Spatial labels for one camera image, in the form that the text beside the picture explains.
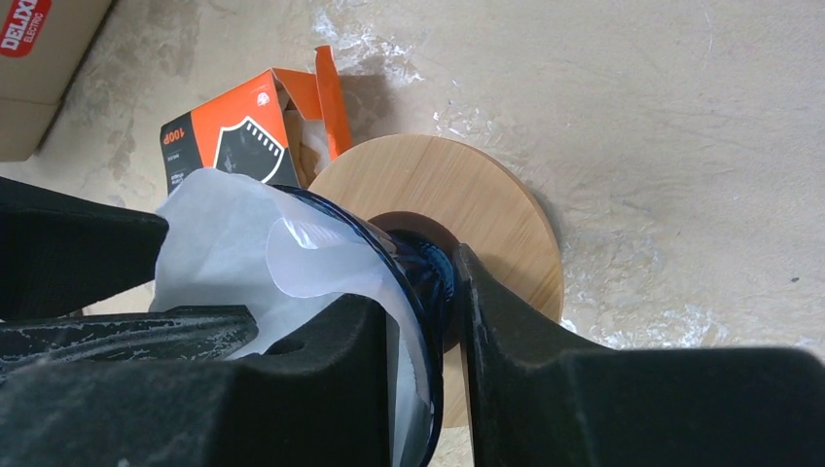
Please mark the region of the wooden ring dripper holder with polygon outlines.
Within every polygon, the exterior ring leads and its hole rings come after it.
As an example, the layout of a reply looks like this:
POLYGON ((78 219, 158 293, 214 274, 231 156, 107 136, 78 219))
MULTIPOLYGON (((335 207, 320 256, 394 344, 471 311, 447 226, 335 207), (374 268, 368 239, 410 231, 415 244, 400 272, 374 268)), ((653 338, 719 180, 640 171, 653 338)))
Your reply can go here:
POLYGON ((386 232, 423 235, 446 253, 469 245, 496 280, 560 319, 563 272, 550 221, 484 152, 436 136, 382 136, 337 157, 310 189, 386 232))

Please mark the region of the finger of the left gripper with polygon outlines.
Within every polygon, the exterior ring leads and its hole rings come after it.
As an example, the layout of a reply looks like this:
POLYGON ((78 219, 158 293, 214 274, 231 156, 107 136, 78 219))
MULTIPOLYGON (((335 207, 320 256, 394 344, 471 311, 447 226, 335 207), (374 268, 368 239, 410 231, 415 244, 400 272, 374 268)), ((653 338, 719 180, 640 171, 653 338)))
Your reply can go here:
POLYGON ((46 364, 224 359, 258 334, 244 305, 3 322, 1 378, 46 364))
POLYGON ((1 318, 54 318, 151 281, 167 222, 1 181, 1 318))

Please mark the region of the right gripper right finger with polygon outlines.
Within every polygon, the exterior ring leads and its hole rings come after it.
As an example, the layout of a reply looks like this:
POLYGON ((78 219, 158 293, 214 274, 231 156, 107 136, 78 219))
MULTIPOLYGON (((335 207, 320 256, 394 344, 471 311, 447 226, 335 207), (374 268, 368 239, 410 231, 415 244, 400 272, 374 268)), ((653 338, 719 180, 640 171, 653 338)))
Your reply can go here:
POLYGON ((479 466, 820 466, 824 366, 791 347, 614 350, 556 324, 461 245, 479 466))

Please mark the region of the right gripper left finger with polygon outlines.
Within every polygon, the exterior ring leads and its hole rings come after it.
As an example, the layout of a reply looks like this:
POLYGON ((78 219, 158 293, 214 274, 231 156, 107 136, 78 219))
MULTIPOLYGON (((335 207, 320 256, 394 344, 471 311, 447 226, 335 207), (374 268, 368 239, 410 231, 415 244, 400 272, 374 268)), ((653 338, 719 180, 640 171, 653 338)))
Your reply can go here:
POLYGON ((385 320, 345 295, 271 354, 24 371, 1 389, 1 462, 386 466, 385 320))

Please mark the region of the white paper coffee filter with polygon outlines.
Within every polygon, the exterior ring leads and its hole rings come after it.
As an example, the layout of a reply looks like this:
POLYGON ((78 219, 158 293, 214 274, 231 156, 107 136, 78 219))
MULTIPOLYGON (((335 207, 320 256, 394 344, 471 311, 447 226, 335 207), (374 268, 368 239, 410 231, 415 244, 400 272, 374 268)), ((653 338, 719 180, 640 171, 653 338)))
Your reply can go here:
POLYGON ((442 250, 307 190, 214 168, 185 177, 158 213, 168 231, 151 311, 244 305, 259 333, 234 358, 262 352, 345 294, 377 302, 391 319, 392 462, 431 460, 444 413, 443 314, 455 292, 442 250))

